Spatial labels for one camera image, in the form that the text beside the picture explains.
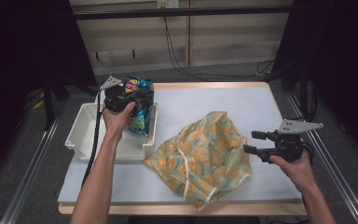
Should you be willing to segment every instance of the orange patterned cloth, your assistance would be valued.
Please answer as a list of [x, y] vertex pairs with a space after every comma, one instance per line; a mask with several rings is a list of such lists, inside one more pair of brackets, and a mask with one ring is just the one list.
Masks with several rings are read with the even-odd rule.
[[227, 112], [209, 113], [164, 142], [145, 165], [199, 210], [235, 190], [251, 173], [246, 138]]

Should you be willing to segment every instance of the white tray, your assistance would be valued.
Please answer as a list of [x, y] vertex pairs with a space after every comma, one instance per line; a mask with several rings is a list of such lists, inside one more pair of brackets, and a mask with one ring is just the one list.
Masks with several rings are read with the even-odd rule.
[[[141, 163], [153, 154], [155, 149], [155, 132], [157, 123], [158, 104], [154, 103], [150, 118], [149, 136], [125, 130], [117, 146], [116, 163]], [[94, 142], [97, 104], [83, 104], [77, 114], [71, 132], [65, 141], [65, 146], [75, 151], [82, 161], [90, 159]], [[98, 136], [97, 155], [106, 133], [104, 120], [101, 118]]]

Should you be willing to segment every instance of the power outlet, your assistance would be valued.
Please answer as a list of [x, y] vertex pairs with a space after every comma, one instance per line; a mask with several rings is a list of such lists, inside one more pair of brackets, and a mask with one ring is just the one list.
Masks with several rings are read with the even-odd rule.
[[168, 1], [167, 0], [158, 0], [157, 8], [168, 8]]
[[168, 8], [179, 8], [179, 0], [167, 0]]

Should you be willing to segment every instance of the person's right hand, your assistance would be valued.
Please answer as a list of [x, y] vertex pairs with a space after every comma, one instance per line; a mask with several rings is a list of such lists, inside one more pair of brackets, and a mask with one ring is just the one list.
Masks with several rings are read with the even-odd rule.
[[108, 109], [103, 111], [103, 120], [105, 122], [105, 136], [117, 135], [121, 139], [123, 130], [130, 124], [131, 112], [135, 107], [135, 102], [127, 104], [126, 108], [120, 113], [114, 113]]
[[270, 156], [269, 159], [281, 167], [301, 193], [315, 187], [316, 181], [310, 166], [310, 154], [307, 150], [303, 150], [301, 158], [292, 163], [275, 155]]

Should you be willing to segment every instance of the chip bag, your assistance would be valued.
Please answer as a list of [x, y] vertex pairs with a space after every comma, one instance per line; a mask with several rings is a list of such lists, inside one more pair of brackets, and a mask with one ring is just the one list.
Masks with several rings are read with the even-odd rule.
[[135, 133], [148, 136], [150, 116], [154, 102], [154, 86], [150, 79], [142, 80], [137, 77], [127, 76], [123, 82], [125, 92], [134, 92], [143, 89], [141, 97], [137, 97], [136, 114], [132, 115], [129, 129]]

